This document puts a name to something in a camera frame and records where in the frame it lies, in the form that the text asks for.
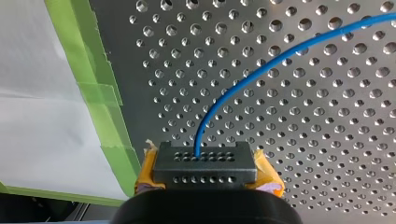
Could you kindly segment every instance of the metal plate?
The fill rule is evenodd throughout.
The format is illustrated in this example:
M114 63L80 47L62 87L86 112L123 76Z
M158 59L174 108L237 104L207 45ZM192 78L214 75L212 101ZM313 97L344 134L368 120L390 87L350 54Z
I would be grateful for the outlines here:
M221 92L280 51L385 1L92 1L134 146L191 146ZM317 45L239 92L208 146L264 148L305 223L393 223L396 21Z
M242 189L256 178L247 142L236 142L235 147L203 147L200 158L192 156L192 147L162 142L153 168L154 181L167 189Z

